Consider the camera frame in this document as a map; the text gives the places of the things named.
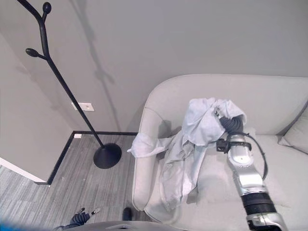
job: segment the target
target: black baseboard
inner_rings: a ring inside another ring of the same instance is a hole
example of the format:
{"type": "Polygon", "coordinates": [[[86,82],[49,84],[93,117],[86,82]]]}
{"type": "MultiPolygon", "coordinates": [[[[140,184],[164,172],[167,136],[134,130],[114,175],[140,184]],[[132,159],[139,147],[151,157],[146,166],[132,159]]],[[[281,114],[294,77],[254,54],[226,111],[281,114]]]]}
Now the black baseboard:
{"type": "MultiPolygon", "coordinates": [[[[96,132],[97,134],[99,135],[122,135],[122,136],[136,136],[138,133],[137,132],[118,132],[118,131],[97,131],[96,132]]],[[[73,141],[73,138],[74,138],[74,135],[75,134],[92,134],[91,131],[73,131],[72,134],[69,136],[67,142],[66,142],[66,145],[65,147],[63,148],[63,151],[61,152],[61,155],[56,163],[56,165],[54,166],[54,169],[48,179],[47,182],[34,182],[36,184],[39,184],[39,185],[51,185],[63,159],[64,159],[64,156],[69,148],[69,146],[71,145],[71,142],[73,141]]]]}
{"type": "MultiPolygon", "coordinates": [[[[75,134],[92,134],[91,131],[73,131],[75,134]]],[[[122,132],[122,131],[97,131],[98,135],[120,135],[120,136],[136,136],[137,132],[122,132]]]]}

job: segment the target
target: metal robot arm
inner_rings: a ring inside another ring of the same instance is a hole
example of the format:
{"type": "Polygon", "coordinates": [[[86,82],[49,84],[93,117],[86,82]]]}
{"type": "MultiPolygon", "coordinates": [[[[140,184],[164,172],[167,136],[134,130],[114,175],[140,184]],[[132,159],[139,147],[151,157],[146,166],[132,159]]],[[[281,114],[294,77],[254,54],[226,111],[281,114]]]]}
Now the metal robot arm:
{"type": "Polygon", "coordinates": [[[243,123],[240,116],[228,119],[219,115],[216,116],[222,126],[228,132],[227,140],[217,141],[217,151],[228,154],[228,165],[233,171],[233,180],[237,191],[242,199],[243,206],[247,213],[247,223],[253,231],[288,231],[282,216],[277,213],[263,178],[254,166],[254,159],[251,154],[251,144],[245,140],[243,123]]]}

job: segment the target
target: sofa armrest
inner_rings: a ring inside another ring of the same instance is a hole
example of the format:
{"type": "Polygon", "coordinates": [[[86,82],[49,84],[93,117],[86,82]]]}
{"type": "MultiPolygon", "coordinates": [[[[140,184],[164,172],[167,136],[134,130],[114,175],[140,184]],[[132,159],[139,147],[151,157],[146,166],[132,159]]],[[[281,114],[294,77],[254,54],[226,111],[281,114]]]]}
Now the sofa armrest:
{"type": "MultiPolygon", "coordinates": [[[[168,137],[170,127],[152,109],[144,108],[139,132],[145,133],[153,138],[168,137]]],[[[137,210],[144,210],[152,193],[152,181],[155,181],[153,169],[156,156],[136,158],[134,180],[132,187],[132,203],[137,210]]]]}

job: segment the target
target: coat rack pole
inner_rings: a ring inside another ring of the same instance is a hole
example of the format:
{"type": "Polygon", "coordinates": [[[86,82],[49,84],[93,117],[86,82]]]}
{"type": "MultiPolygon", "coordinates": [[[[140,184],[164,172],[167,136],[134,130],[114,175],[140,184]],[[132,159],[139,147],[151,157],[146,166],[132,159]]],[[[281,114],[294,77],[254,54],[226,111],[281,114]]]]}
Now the coat rack pole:
{"type": "Polygon", "coordinates": [[[49,2],[46,2],[43,4],[43,15],[42,17],[38,13],[38,11],[26,0],[17,0],[19,3],[21,3],[37,20],[39,25],[39,31],[40,31],[40,38],[41,38],[41,44],[42,44],[42,50],[43,54],[39,54],[36,50],[32,48],[27,48],[26,53],[32,57],[38,57],[41,59],[44,59],[47,61],[49,67],[53,71],[53,73],[56,75],[57,79],[61,83],[62,87],[64,88],[65,92],[67,93],[68,97],[73,102],[74,106],[88,125],[89,129],[93,133],[95,139],[99,143],[100,147],[95,152],[93,161],[95,165],[99,168],[110,168],[116,165],[119,160],[121,159],[122,151],[121,148],[116,145],[115,143],[108,143],[104,145],[101,141],[101,139],[98,137],[96,131],[94,130],[92,124],[88,120],[87,116],[79,106],[76,98],[74,97],[73,93],[71,92],[70,88],[64,81],[62,75],[60,74],[58,68],[54,64],[52,58],[49,54],[49,48],[48,48],[48,40],[47,40],[47,33],[46,33],[46,27],[45,27],[45,20],[47,15],[51,12],[51,5],[49,2]]]}

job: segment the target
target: white cloth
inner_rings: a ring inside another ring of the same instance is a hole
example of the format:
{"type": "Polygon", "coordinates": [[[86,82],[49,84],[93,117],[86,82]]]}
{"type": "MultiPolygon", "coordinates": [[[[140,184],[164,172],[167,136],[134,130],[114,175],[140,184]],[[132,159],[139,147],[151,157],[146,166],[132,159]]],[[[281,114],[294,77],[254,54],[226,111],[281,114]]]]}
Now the white cloth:
{"type": "Polygon", "coordinates": [[[135,158],[148,157],[167,150],[165,164],[160,175],[160,194],[167,211],[181,204],[197,185],[199,170],[208,147],[224,133],[214,112],[219,109],[222,116],[232,118],[246,115],[230,100],[190,100],[182,130],[170,138],[151,138],[139,133],[133,141],[131,152],[135,158]]]}

